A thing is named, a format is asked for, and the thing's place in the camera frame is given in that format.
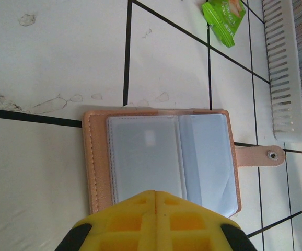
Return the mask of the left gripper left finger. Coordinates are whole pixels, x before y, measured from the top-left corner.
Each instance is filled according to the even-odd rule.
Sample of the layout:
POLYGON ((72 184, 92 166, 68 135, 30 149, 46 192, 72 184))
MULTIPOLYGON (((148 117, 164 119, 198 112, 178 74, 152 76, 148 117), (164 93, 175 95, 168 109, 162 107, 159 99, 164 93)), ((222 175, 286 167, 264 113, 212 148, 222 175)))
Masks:
POLYGON ((156 192, 139 193, 79 220, 56 250, 156 250, 156 192))

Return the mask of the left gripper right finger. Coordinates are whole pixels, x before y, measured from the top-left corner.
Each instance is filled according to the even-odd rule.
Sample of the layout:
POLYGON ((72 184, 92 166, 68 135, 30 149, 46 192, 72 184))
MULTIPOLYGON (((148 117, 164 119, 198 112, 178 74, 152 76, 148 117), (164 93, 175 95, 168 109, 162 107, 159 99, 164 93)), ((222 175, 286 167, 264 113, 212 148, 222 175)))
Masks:
POLYGON ((231 219, 166 192, 155 192, 157 250, 256 250, 231 219))

